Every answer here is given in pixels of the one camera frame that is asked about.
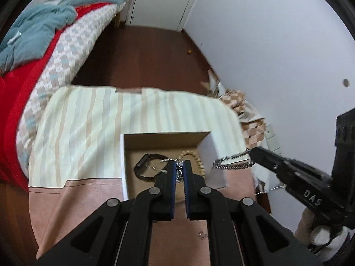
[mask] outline wooden floor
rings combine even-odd
[[[101,34],[72,84],[154,87],[206,94],[206,66],[185,33],[147,27],[114,28]]]

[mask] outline open cardboard box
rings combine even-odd
[[[182,151],[197,152],[205,168],[206,185],[214,189],[227,186],[224,172],[212,169],[213,162],[218,157],[210,132],[121,134],[120,139],[124,200],[135,198],[140,192],[154,186],[154,182],[138,179],[133,170],[137,162],[146,153],[158,153],[176,159]],[[183,159],[190,160],[192,171],[199,174],[195,159],[191,156],[185,156]],[[158,160],[153,160],[151,165],[160,169],[162,167]],[[147,177],[152,177],[156,174],[157,171],[148,167],[142,172],[142,175]],[[175,196],[176,202],[184,200],[183,183],[176,184]]]

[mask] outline white wall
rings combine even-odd
[[[273,124],[285,156],[331,172],[335,119],[355,107],[355,41],[325,0],[196,0],[185,30]],[[303,206],[285,192],[269,199],[294,231]]]

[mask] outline checkered cloth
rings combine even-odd
[[[93,10],[76,20],[60,35],[54,52],[26,103],[17,128],[17,157],[26,177],[32,145],[49,99],[59,88],[72,82],[99,35],[124,5],[125,3],[119,6],[111,4]]]
[[[243,130],[243,137],[246,146],[251,149],[260,146],[264,139],[266,123],[263,118],[253,119],[250,121],[245,119],[245,113],[253,111],[245,101],[245,93],[231,90],[219,98],[223,103],[228,105],[239,117],[243,117],[240,123]]]

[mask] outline silver necklace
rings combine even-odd
[[[249,155],[250,149],[246,149],[244,152],[235,154],[232,156],[225,156],[224,158],[220,158],[214,161],[213,166],[216,169],[223,169],[223,170],[240,170],[240,169],[246,169],[255,164],[253,160],[250,160],[248,162],[243,162],[239,164],[229,164],[229,165],[222,165],[222,162],[225,162],[227,160],[232,160],[235,158],[243,157],[245,155]]]
[[[168,162],[168,161],[176,162],[176,183],[183,182],[183,174],[182,174],[183,161],[180,161],[179,159],[168,158],[168,159],[161,160],[160,163]]]

